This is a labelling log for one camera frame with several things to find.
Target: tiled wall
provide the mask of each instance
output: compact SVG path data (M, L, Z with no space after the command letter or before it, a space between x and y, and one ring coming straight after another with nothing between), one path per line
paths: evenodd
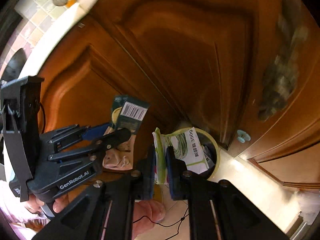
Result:
M23 17L0 56L0 76L13 54L23 48L27 57L42 35L67 8L58 7L52 0L20 0L15 10Z

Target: wooden cabinet door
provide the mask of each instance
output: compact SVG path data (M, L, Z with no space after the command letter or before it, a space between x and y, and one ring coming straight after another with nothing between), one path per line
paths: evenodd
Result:
M41 88L45 130L75 123L94 126L109 122L115 95L137 97L151 105L135 141L137 161L153 143L156 127L169 132L179 119L135 62L96 21L86 16L81 23L83 27L74 26L61 40L39 73L45 78Z
M319 29L302 5L309 36L299 52L298 87L285 110L266 122L258 119L263 73L281 43L277 29L281 3L99 0L90 13L121 43L181 118L208 131L231 155L244 153L250 158L278 147L303 130L306 133L299 140L305 140L311 133L305 129L316 125L314 114L320 107L313 101L316 108L308 109L312 117L297 123L292 119L300 117L305 102L313 98L300 96L310 92L310 78L320 77L316 68ZM237 141L237 129L249 133L251 141Z
M276 160L259 163L285 186L320 188L320 144Z

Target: white barcode label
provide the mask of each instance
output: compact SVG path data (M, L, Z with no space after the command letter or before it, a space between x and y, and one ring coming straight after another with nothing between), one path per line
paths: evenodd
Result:
M144 116L146 115L147 110L147 108L137 106L130 102L125 102L120 115L142 121Z

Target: screw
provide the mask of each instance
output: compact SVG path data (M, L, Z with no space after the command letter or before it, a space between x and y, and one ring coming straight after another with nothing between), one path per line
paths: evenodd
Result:
M141 172L138 171L138 170L134 170L131 172L131 176L134 177L134 178L138 178L141 176Z
M186 178L190 178L192 176L192 171L184 171L182 175L185 176Z
M222 187L228 187L230 185L230 182L226 179L222 179L219 181L219 184L222 186Z
M93 184L94 187L101 187L103 185L103 182L101 180L96 180Z

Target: black cable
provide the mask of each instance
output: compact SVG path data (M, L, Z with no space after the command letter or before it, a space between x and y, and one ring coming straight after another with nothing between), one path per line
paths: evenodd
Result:
M188 215L186 215L186 213L187 213L188 209L189 209L189 208L187 208L187 209L186 209L186 211L185 211L185 213L184 213L183 217L182 217L182 218L180 218L180 220L178 220L177 222L175 222L174 224L172 224L172 225L170 225L170 226L165 226L165 225L161 225L161 224L159 224L159 223L157 223L157 222L153 222L153 221L152 221L148 216L142 216L142 217L140 217L138 220L134 221L134 222L133 222L133 224L134 224L134 223L136 223L136 222L138 222L138 221L140 221L140 220L141 220L141 219L143 219L144 217L148 218L148 219L150 220L150 222L151 222L151 223L153 223L153 224L157 224L157 225L160 225L160 226L162 226L162 227L164 227L164 228L172 227L172 226L174 226L174 225L176 225L176 224L178 224L178 223L180 222L180 224L178 225L177 233L176 233L175 235L170 236L169 238L165 239L165 240L168 240L168 239L170 239L170 238L172 238L172 237L175 237L175 236L177 236L177 235L179 234L179 228L180 228L180 226L181 226L182 221L183 221L183 220L185 220L185 218L189 215L189 214L188 214Z
M43 127L42 127L42 132L41 133L44 133L44 129L45 129L45 112L44 112L44 107L43 105L40 103L40 108L42 110L42 114L43 114Z

